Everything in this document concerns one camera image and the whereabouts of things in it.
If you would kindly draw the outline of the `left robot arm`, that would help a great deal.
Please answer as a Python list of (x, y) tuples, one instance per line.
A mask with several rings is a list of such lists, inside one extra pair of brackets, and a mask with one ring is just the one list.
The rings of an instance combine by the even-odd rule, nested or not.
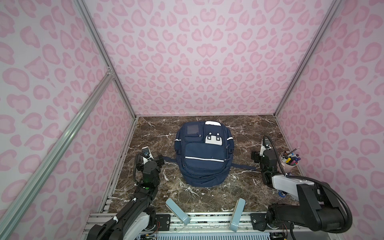
[(87, 239), (135, 240), (144, 230), (156, 231), (156, 210), (151, 204), (158, 193), (161, 167), (164, 163), (164, 157), (158, 155), (156, 159), (149, 158), (139, 166), (143, 177), (137, 182), (132, 199), (103, 225), (94, 225)]

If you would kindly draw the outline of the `navy blue student backpack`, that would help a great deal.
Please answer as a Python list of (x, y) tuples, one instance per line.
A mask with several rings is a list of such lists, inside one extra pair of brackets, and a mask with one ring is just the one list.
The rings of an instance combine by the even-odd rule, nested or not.
[(176, 134), (176, 157), (163, 157), (176, 163), (187, 184), (210, 188), (225, 181), (231, 168), (256, 171), (257, 168), (233, 163), (235, 143), (231, 131), (220, 122), (188, 122)]

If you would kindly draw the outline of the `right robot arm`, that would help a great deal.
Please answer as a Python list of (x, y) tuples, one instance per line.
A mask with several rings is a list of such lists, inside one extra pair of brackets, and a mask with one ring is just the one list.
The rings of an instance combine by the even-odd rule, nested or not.
[(260, 165), (263, 183), (299, 202), (297, 206), (272, 204), (264, 220), (256, 220), (257, 230), (277, 228), (289, 223), (290, 231), (300, 226), (332, 234), (347, 232), (353, 225), (353, 214), (347, 202), (329, 184), (304, 176), (289, 175), (283, 169), (273, 140), (265, 135), (261, 150), (252, 153)]

